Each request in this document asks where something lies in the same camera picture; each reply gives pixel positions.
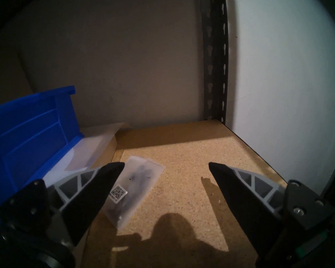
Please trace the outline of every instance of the qr code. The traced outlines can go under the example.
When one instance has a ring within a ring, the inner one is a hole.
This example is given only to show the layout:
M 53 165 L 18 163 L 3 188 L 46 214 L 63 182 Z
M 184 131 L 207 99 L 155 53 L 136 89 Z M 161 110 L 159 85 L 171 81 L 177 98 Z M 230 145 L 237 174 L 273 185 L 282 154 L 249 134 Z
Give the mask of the qr code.
M 111 190 L 109 197 L 113 200 L 113 202 L 118 203 L 126 194 L 127 191 L 120 185 L 117 185 Z

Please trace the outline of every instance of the plastic bag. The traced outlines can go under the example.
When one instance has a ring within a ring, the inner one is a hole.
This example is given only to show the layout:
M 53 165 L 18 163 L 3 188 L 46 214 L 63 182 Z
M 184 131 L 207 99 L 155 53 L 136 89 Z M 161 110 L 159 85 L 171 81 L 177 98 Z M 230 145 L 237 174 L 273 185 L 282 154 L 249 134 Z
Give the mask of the plastic bag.
M 117 228 L 123 228 L 152 189 L 165 167 L 149 159 L 131 156 L 119 175 L 102 211 Z

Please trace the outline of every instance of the white wall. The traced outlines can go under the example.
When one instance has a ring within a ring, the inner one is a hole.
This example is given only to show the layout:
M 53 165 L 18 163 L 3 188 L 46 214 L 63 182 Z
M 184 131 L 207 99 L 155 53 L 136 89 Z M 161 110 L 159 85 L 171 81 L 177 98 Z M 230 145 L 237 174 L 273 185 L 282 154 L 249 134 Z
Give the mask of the white wall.
M 335 168 L 335 23 L 318 0 L 228 0 L 227 126 L 285 180 Z
M 35 0 L 0 32 L 36 91 L 75 85 L 81 126 L 203 118 L 198 0 Z

